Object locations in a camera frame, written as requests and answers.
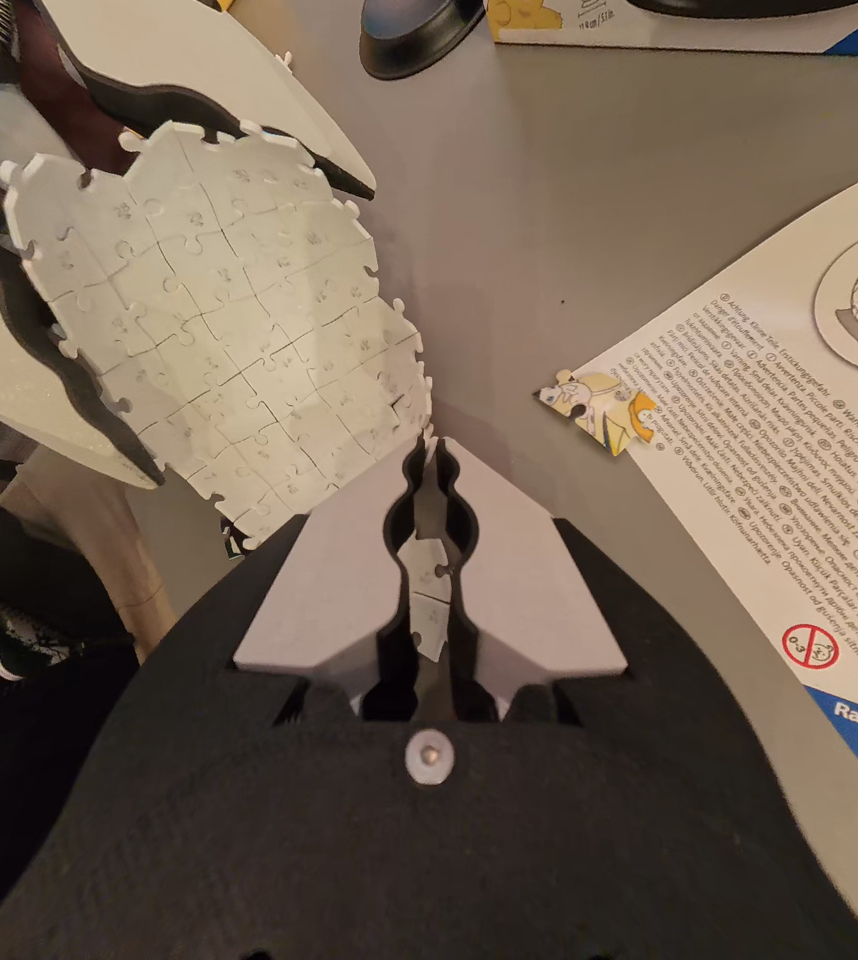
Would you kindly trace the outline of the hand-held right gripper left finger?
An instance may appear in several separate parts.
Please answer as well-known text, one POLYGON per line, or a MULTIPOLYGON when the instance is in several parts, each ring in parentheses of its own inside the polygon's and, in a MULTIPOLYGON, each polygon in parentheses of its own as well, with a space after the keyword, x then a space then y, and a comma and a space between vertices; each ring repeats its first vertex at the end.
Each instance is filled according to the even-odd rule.
POLYGON ((425 460, 425 440, 408 438, 311 511, 234 654, 238 669, 335 685, 366 719, 411 719, 418 654, 399 550, 425 460))

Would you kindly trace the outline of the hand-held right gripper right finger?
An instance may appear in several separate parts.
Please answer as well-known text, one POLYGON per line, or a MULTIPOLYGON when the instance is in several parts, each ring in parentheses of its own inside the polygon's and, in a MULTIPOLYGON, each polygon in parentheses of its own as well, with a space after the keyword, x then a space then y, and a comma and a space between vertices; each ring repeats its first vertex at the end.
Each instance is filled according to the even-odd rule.
POLYGON ((458 554, 448 621, 457 718, 495 722, 527 687, 623 675, 627 658, 554 517, 451 438, 435 462, 458 554))

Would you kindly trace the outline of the partly built puzzle ball shell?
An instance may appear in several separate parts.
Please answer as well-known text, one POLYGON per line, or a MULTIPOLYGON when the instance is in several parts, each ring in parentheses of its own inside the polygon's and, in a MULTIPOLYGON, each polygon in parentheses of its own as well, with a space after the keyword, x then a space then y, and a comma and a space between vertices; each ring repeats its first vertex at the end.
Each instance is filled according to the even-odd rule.
POLYGON ((169 121, 125 174, 6 160, 4 212, 58 344, 246 548, 431 432, 432 380, 374 241, 295 139, 169 121))

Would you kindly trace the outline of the yellow cream joined puzzle pieces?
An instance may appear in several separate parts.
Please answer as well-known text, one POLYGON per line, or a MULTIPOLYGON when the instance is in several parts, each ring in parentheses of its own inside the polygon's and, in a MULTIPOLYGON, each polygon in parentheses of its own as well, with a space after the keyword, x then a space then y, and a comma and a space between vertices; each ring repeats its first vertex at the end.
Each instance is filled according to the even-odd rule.
POLYGON ((606 373, 561 370, 554 384, 535 390, 532 397, 614 457, 634 441, 650 444, 655 437, 650 421, 656 402, 606 373))

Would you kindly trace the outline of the black ball stand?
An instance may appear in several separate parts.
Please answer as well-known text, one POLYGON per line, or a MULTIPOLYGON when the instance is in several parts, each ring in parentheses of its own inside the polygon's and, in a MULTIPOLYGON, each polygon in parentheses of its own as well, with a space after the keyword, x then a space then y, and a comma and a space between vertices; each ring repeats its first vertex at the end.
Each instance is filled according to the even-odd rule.
POLYGON ((457 47, 483 15, 483 1, 363 1, 363 69, 382 81, 411 77, 457 47))

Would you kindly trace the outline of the puzzle instruction leaflet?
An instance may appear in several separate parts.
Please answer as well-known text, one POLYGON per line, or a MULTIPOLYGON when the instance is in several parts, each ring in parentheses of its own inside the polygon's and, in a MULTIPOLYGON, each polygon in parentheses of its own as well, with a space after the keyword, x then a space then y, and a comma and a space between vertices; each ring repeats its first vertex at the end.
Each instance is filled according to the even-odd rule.
POLYGON ((858 760, 858 182, 569 373, 858 760))

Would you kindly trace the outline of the blue puzzle box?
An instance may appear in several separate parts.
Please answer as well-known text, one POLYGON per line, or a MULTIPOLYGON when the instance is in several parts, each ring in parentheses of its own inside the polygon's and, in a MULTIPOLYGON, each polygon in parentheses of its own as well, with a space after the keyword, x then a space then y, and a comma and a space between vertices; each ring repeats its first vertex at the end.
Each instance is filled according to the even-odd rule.
POLYGON ((858 2, 487 1, 493 40, 589 49, 858 57, 858 2))

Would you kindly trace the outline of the person's beige trousers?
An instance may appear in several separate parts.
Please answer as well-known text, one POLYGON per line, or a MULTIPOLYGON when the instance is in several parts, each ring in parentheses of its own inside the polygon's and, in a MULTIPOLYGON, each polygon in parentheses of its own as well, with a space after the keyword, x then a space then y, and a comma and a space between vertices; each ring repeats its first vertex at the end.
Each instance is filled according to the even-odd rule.
POLYGON ((143 665, 177 619, 127 489, 121 481, 39 446, 18 467, 0 505, 27 531, 86 558, 133 636, 143 665))

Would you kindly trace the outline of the black white patterned card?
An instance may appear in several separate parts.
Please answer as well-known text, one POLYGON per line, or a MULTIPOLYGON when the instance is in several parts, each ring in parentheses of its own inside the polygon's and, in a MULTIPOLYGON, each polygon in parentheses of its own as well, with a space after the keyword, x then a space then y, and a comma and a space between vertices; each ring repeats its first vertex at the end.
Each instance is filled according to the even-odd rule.
POLYGON ((0 677, 3 680, 30 679, 67 660, 70 654, 70 647, 48 628, 0 606, 0 677))

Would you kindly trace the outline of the person's black jacket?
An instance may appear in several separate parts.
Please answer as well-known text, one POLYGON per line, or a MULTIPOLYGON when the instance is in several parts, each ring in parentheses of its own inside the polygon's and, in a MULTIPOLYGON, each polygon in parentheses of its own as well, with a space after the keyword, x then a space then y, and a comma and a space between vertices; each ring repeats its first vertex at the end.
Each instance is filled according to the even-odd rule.
POLYGON ((0 676, 0 904, 51 831, 107 716, 138 670, 131 649, 0 676))

